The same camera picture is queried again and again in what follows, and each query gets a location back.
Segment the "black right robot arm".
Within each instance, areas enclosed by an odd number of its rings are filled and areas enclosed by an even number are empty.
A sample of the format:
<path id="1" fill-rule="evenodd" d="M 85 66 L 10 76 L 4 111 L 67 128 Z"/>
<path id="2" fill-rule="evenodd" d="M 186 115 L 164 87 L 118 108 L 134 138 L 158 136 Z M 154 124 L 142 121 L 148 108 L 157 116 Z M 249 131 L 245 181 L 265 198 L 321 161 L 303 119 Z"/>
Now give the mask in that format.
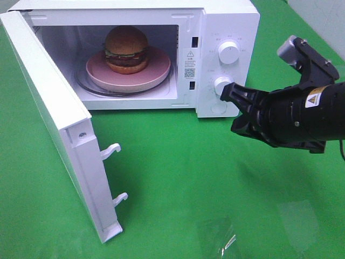
<path id="1" fill-rule="evenodd" d="M 230 83 L 220 99 L 241 111 L 232 123 L 233 133 L 274 148 L 322 154 L 327 141 L 344 139 L 343 83 L 304 90 L 291 86 L 272 92 Z"/>

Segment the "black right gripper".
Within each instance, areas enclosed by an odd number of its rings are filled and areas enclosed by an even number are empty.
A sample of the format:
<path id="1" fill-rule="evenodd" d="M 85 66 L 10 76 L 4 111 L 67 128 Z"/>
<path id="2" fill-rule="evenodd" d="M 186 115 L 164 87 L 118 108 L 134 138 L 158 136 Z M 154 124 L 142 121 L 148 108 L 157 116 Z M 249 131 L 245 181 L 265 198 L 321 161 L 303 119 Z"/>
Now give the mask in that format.
<path id="1" fill-rule="evenodd" d="M 243 113 L 233 121 L 231 131 L 240 136 L 260 140 L 272 147 L 305 149 L 322 154 L 326 142 L 312 131 L 310 121 L 316 107 L 305 108 L 308 94 L 283 89 L 271 93 L 229 83 L 220 95 L 221 101 L 232 102 Z"/>

